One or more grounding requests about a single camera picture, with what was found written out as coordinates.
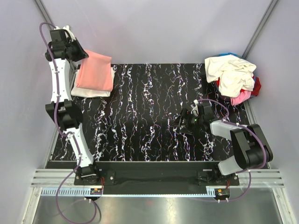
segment black table surface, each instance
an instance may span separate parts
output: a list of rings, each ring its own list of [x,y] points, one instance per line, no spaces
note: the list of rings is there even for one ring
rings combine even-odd
[[[73,97],[82,109],[84,135],[96,161],[221,161],[233,155],[227,139],[177,134],[170,123],[193,100],[209,98],[228,107],[232,122],[249,124],[244,105],[232,106],[208,84],[204,64],[116,64],[108,98]],[[211,103],[215,118],[226,112]],[[74,161],[60,136],[51,161]]]

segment pink towel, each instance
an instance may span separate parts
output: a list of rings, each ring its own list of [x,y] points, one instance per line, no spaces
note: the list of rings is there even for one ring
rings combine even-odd
[[[76,86],[90,90],[112,91],[111,57],[85,51],[89,57],[82,60]]]
[[[251,96],[251,91],[245,90],[244,92],[240,92],[240,95],[237,97],[231,97],[230,101],[233,106],[243,103],[245,100],[248,100]]]

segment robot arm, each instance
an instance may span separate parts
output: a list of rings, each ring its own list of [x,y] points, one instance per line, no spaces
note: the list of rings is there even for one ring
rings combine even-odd
[[[62,29],[56,27],[50,31],[50,36],[52,41],[49,42],[49,47],[57,66],[58,76],[56,75],[50,53],[47,51],[45,56],[49,61],[52,72],[53,91],[51,103],[46,105],[46,111],[54,121],[55,105],[58,103],[58,111],[56,114],[58,126],[64,134],[72,133],[67,136],[67,140],[70,141],[74,150],[77,165],[81,158],[76,176],[88,184],[96,184],[100,179],[99,169],[96,166],[93,155],[90,153],[84,138],[82,111],[73,103],[70,91],[70,73],[72,72],[70,63],[84,59],[88,57],[88,54],[82,49],[80,43],[69,30],[68,26]],[[59,87],[59,102],[57,102],[57,86]]]
[[[194,103],[195,106],[191,111],[184,108],[171,125],[177,127],[177,132],[192,134],[195,137],[204,131],[232,141],[234,156],[218,163],[219,175],[223,177],[262,165],[263,151],[249,132],[221,120],[215,120],[209,103],[199,104],[197,100]],[[261,127],[253,124],[247,128],[260,139],[266,151],[266,162],[270,162],[273,154]]]

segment white folded cloth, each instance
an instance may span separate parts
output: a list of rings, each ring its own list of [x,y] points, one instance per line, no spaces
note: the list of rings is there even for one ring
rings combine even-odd
[[[221,95],[238,97],[240,90],[253,91],[253,71],[256,66],[234,55],[209,57],[205,59],[206,80],[208,83],[220,78]]]
[[[112,82],[114,80],[115,71],[111,68],[111,77]],[[75,83],[78,77],[78,71],[76,72]],[[85,98],[92,98],[92,97],[110,97],[111,91],[99,91],[99,90],[89,90],[78,88],[74,85],[74,88],[71,90],[71,95],[76,97],[85,97]]]

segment white wall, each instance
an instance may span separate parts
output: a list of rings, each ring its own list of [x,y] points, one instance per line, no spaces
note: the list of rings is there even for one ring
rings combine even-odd
[[[0,223],[16,224],[54,130],[44,108],[51,97],[51,73],[33,1],[2,0],[0,20]]]
[[[257,65],[260,96],[251,100],[299,221],[299,1],[280,1],[248,60]]]
[[[270,0],[43,0],[58,26],[113,63],[200,63],[242,54]]]

